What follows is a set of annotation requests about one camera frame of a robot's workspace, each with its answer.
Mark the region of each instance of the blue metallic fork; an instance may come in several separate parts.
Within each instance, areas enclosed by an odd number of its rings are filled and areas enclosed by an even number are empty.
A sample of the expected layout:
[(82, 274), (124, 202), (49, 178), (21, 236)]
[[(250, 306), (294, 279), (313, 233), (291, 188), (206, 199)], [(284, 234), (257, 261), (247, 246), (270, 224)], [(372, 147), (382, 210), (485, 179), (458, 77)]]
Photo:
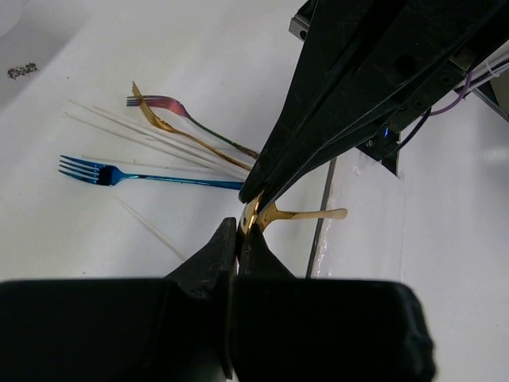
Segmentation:
[(74, 177), (79, 181), (85, 181), (93, 185), (117, 185), (124, 179), (172, 181), (191, 185), (210, 185), (211, 187), (220, 187), (222, 189), (241, 189), (243, 185), (241, 181), (206, 181), (201, 179), (187, 179), (184, 177), (159, 177), (157, 175), (123, 173), (115, 166), (84, 161), (83, 159), (71, 158), (66, 155), (60, 156), (60, 168), (58, 170), (69, 177)]

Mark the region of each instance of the white round object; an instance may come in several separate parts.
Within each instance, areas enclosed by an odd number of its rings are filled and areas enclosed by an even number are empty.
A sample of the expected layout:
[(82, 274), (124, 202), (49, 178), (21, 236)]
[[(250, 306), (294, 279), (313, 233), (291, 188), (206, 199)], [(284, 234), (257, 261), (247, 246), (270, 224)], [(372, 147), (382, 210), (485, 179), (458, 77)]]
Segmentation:
[(23, 0), (0, 0), (0, 37), (16, 26), (22, 9)]

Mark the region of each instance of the blue fork handle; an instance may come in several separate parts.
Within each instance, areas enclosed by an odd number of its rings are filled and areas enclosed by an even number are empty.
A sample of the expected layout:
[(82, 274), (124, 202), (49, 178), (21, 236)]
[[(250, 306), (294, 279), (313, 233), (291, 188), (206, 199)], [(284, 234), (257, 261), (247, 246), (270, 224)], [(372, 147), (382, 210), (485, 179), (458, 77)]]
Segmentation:
[(141, 175), (136, 173), (126, 174), (129, 179), (151, 179), (155, 181), (173, 181), (176, 183), (187, 183), (189, 185), (210, 185), (221, 189), (237, 189), (243, 186), (242, 181), (205, 181), (200, 179), (187, 179), (185, 177), (159, 177), (157, 175)]

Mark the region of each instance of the gold utensil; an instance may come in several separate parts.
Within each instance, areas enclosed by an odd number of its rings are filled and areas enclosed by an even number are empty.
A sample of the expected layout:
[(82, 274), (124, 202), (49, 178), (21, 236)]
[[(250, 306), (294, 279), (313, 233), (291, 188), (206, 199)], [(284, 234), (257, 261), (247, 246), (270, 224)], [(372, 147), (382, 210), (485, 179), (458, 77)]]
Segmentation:
[(327, 211), (313, 211), (313, 212), (290, 212), (279, 211), (276, 204), (273, 203), (266, 208), (256, 219), (256, 224), (260, 226), (262, 232), (274, 220), (297, 220), (297, 219), (337, 219), (343, 220), (348, 215), (347, 209), (329, 209)]
[(142, 113), (143, 115), (145, 116), (145, 118), (147, 118), (147, 120), (152, 124), (154, 125), (155, 127), (161, 129), (161, 130), (164, 130), (164, 131), (168, 131), (169, 133), (172, 133), (172, 134), (178, 134), (178, 135), (182, 135), (183, 137), (186, 137), (186, 138), (189, 138), (191, 139), (192, 141), (198, 143), (199, 145), (205, 147), (207, 150), (210, 150), (211, 152), (213, 152), (214, 154), (218, 155), (219, 157), (221, 157), (222, 159), (224, 159), (225, 161), (227, 162), (230, 162), (231, 164), (233, 165), (236, 165), (238, 167), (241, 167), (247, 171), (251, 171), (251, 167), (246, 165), (245, 163), (242, 163), (242, 162), (239, 162), (237, 161), (236, 159), (232, 158), (232, 157), (229, 157), (228, 155), (226, 154), (223, 154), (222, 152), (220, 152), (219, 150), (217, 150), (216, 148), (208, 145), (206, 142), (203, 142), (201, 139), (198, 139), (196, 137), (193, 137), (192, 135), (188, 134), (188, 133), (185, 133), (183, 131), (180, 131), (180, 130), (177, 130), (175, 127), (171, 126), (169, 123), (167, 123), (164, 119), (161, 119), (159, 118), (151, 109), (150, 107), (146, 104), (145, 100), (143, 99), (143, 95), (142, 93), (140, 92), (140, 90), (138, 89), (138, 86), (136, 86), (136, 84), (133, 82), (133, 94), (134, 96), (139, 100), (140, 104), (139, 104), (139, 107), (140, 109), (142, 109)]

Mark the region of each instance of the fork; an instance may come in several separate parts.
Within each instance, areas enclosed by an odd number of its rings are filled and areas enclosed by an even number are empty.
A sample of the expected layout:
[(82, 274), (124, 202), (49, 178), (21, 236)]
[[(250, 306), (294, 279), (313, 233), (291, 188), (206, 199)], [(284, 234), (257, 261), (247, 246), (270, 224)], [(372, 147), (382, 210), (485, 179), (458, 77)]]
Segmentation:
[[(192, 123), (194, 123), (197, 127), (199, 127), (201, 130), (208, 132), (210, 135), (213, 135), (214, 137), (220, 139), (223, 142), (226, 142), (230, 146), (233, 146), (238, 151), (243, 152), (245, 155), (248, 155), (254, 159), (258, 159), (259, 154), (249, 149), (245, 146), (239, 145), (237, 142), (233, 142), (228, 138), (225, 138), (221, 134), (216, 133), (214, 130), (211, 130), (207, 127), (205, 127), (203, 124), (196, 121), (187, 111), (187, 109), (184, 107), (184, 105), (177, 99), (174, 99), (172, 97), (167, 97), (164, 95), (144, 95), (143, 100), (145, 103), (150, 107), (157, 107), (159, 109), (166, 109), (168, 111), (171, 111), (172, 113), (179, 115), (180, 117), (189, 119)], [(140, 106), (140, 99), (136, 96), (130, 96), (126, 99), (126, 106), (128, 107), (139, 107)]]
[(60, 156), (60, 168), (58, 171), (69, 177), (74, 177), (79, 181), (85, 181), (93, 185), (117, 185), (124, 179), (172, 181), (191, 185), (210, 185), (211, 187), (220, 187), (221, 189), (241, 189), (243, 185), (241, 181), (206, 181), (184, 177), (160, 177), (157, 175), (142, 175), (139, 173), (123, 173), (115, 166), (84, 161), (83, 159), (68, 157), (67, 155)]
[(214, 154), (218, 155), (219, 157), (221, 157), (222, 159), (224, 159), (225, 161), (227, 162), (230, 162), (231, 164), (233, 165), (236, 165), (238, 167), (241, 167), (247, 171), (251, 171), (251, 168), (246, 165), (245, 163), (242, 163), (242, 162), (239, 162), (237, 161), (236, 159), (234, 158), (231, 158), (229, 156), (227, 156), (226, 154), (222, 153), (221, 151), (217, 150), (216, 148), (210, 146), (208, 143), (202, 141), (201, 139), (198, 139), (196, 137), (193, 137), (192, 135), (188, 134), (188, 133), (185, 133), (183, 131), (180, 131), (178, 129), (176, 129), (175, 127), (171, 126), (169, 123), (167, 123), (164, 119), (161, 119), (159, 118), (151, 109), (150, 107), (147, 106), (146, 102), (143, 100), (143, 95), (142, 93), (139, 91), (138, 89), (138, 86), (136, 86), (136, 84), (133, 82), (133, 94), (137, 97), (137, 99), (139, 99), (140, 101), (140, 104), (139, 104), (139, 107), (140, 109), (142, 110), (142, 113), (143, 115), (145, 116), (145, 118), (147, 118), (147, 120), (152, 124), (154, 125), (155, 127), (158, 127), (159, 129), (161, 130), (164, 130), (164, 131), (168, 131), (169, 133), (172, 133), (172, 134), (178, 134), (178, 135), (182, 135), (186, 138), (189, 138), (191, 139), (192, 141), (198, 143), (199, 145), (205, 147), (207, 150), (210, 150), (211, 152), (213, 152)]

